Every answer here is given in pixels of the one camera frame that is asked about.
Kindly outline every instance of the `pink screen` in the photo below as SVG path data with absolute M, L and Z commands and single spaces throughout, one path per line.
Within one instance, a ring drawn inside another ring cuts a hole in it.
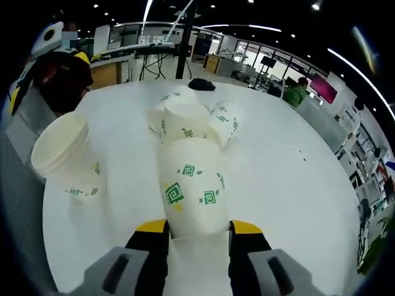
M 326 82 L 320 75 L 316 75 L 311 81 L 310 87 L 320 96 L 322 96 L 325 100 L 328 101 L 329 104 L 332 104 L 335 100 L 336 95 L 338 94 L 337 90 L 335 90 L 329 83 Z

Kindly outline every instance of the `green shirt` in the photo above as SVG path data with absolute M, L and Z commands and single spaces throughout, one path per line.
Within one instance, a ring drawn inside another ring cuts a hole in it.
M 288 88 L 284 93 L 284 101 L 292 105 L 293 107 L 298 107 L 299 104 L 306 97 L 306 90 L 303 86 L 297 85 L 293 88 Z

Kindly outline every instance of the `black object on table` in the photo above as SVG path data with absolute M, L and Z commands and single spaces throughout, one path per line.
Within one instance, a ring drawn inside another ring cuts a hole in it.
M 211 81 L 204 80 L 202 78 L 195 78 L 189 82 L 189 88 L 195 91 L 213 91 L 215 90 L 215 85 Z

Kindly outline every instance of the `office desk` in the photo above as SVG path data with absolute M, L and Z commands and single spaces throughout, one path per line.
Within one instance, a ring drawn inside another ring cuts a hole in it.
M 273 249 L 283 249 L 312 273 L 318 288 L 341 295 L 355 265 L 359 230 L 355 192 L 343 168 L 282 100 L 214 84 L 215 91 L 197 92 L 202 103 L 233 101 L 246 113 L 237 139 L 224 150 L 230 219 L 260 227 Z M 143 222 L 165 217 L 155 162 L 159 138 L 146 125 L 146 111 L 175 85 L 164 80 L 111 86 L 89 92 L 78 106 L 93 149 L 105 160 L 108 196 L 82 204 L 46 183 L 44 243 L 61 292 L 79 285 L 87 267 L 113 246 L 124 246 Z
M 207 54 L 203 62 L 203 68 L 218 76 L 230 78 L 233 70 L 238 64 L 238 62 L 232 59 Z
M 122 72 L 128 72 L 131 81 L 131 61 L 134 55 L 116 57 L 109 60 L 99 60 L 91 63 L 93 89 L 105 88 L 124 82 Z

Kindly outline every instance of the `paper cup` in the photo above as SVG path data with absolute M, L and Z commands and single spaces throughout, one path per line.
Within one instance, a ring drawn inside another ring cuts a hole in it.
M 200 103 L 172 102 L 165 106 L 161 123 L 161 142 L 165 145 L 186 138 L 208 138 L 216 141 L 217 135 L 209 126 L 210 113 Z
M 219 102 L 211 111 L 210 127 L 217 133 L 218 145 L 223 149 L 237 134 L 244 112 L 235 103 Z
M 160 133 L 160 124 L 163 119 L 165 106 L 171 102 L 194 102 L 198 104 L 199 99 L 193 89 L 186 86 L 177 86 L 170 94 L 163 96 L 155 108 L 147 111 L 147 123 L 150 129 Z
M 222 157 L 216 143 L 200 138 L 160 150 L 159 184 L 172 237 L 229 229 Z
M 31 154 L 33 168 L 80 200 L 106 193 L 106 178 L 91 148 L 86 120 L 74 112 L 59 117 L 40 135 Z

